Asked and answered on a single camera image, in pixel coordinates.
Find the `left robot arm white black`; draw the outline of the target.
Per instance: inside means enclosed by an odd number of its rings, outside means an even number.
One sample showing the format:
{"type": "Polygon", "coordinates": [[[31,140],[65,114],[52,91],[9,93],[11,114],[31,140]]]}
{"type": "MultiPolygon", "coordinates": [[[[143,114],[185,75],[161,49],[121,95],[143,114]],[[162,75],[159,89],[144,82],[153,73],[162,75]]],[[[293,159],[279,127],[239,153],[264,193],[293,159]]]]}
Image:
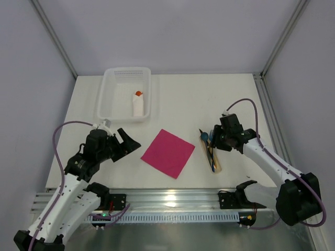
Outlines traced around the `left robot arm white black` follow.
{"type": "Polygon", "coordinates": [[[64,250],[81,223],[94,210],[105,206],[109,188],[91,183],[92,177],[104,161],[116,162],[141,146],[122,128],[117,132],[121,142],[104,129],[90,131],[62,170],[61,183],[42,213],[27,230],[19,230],[14,236],[19,250],[64,250]]]}

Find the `pink paper napkin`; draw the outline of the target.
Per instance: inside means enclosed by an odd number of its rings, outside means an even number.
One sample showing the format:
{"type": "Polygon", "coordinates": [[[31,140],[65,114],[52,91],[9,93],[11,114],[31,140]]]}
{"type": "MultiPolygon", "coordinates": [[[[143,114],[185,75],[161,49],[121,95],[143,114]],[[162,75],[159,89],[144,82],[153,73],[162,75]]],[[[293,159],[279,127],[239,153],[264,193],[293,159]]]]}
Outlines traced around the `pink paper napkin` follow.
{"type": "Polygon", "coordinates": [[[177,179],[195,146],[162,129],[147,148],[141,160],[163,174],[177,179]]]}

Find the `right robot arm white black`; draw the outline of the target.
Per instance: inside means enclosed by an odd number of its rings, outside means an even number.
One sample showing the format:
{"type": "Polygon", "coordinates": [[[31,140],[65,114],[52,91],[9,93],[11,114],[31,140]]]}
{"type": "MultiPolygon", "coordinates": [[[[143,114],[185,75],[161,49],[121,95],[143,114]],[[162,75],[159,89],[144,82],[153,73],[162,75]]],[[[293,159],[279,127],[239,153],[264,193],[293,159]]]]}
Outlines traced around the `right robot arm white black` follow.
{"type": "Polygon", "coordinates": [[[214,126],[210,147],[238,151],[272,179],[279,188],[275,210],[287,225],[293,226],[320,213],[323,219],[327,217],[318,178],[313,173],[303,174],[269,150],[258,130],[244,129],[236,114],[222,114],[220,124],[214,126]]]}

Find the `gold metal knife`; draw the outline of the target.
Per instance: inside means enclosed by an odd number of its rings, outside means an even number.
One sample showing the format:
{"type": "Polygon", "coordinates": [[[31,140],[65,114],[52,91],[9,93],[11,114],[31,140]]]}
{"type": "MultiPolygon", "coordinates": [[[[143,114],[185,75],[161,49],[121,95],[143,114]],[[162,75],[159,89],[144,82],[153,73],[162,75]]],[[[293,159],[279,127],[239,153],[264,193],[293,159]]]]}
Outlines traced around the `gold metal knife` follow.
{"type": "Polygon", "coordinates": [[[215,169],[216,169],[216,166],[215,166],[215,161],[214,161],[214,153],[213,153],[213,150],[212,148],[210,148],[211,150],[211,154],[208,154],[208,152],[206,151],[206,147],[205,147],[205,154],[206,154],[206,157],[207,157],[207,160],[209,162],[209,165],[210,165],[210,168],[211,168],[211,171],[214,173],[215,172],[215,169]]]}

